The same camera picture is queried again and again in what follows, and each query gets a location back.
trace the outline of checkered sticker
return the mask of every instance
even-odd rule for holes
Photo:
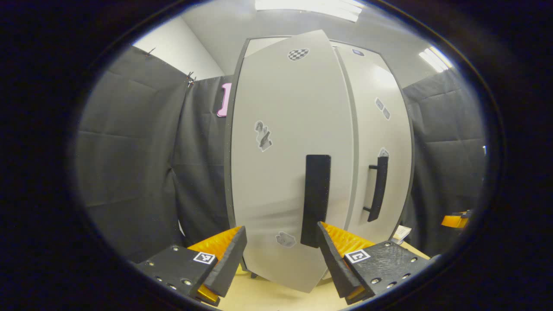
[[[214,259],[215,259],[215,255],[213,255],[213,254],[208,254],[208,253],[204,253],[204,252],[200,252],[198,255],[196,255],[196,257],[194,257],[194,261],[201,262],[201,263],[205,263],[205,264],[208,264],[208,265],[209,265]]]
[[[288,52],[288,58],[292,61],[300,60],[309,53],[309,49],[296,49]]]
[[[358,251],[354,251],[354,252],[351,252],[351,253],[347,253],[346,257],[349,259],[350,263],[356,263],[356,262],[359,262],[361,260],[368,259],[371,256],[363,250],[358,250]]]

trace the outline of ceiling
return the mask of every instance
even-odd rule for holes
[[[419,57],[430,44],[378,8],[365,7],[358,21],[312,12],[255,10],[255,0],[215,0],[193,6],[182,18],[227,75],[247,38],[295,35],[322,29],[329,39],[376,51],[406,87],[435,74]]]

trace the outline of black handle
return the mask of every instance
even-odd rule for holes
[[[369,169],[377,170],[377,182],[374,187],[373,204],[371,208],[363,207],[365,211],[370,212],[367,221],[371,222],[380,215],[384,191],[386,190],[386,178],[388,176],[388,157],[378,157],[378,165],[369,165]]]
[[[317,223],[326,220],[330,189],[330,155],[308,154],[305,157],[304,218],[301,224],[303,245],[318,248]]]

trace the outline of wooden floor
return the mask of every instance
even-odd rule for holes
[[[423,257],[428,257],[406,242],[401,246]],[[250,278],[249,272],[238,269],[227,296],[221,298],[217,307],[224,311],[301,311],[320,310],[337,311],[348,305],[338,297],[332,278],[322,280],[311,293],[268,281],[260,276]]]

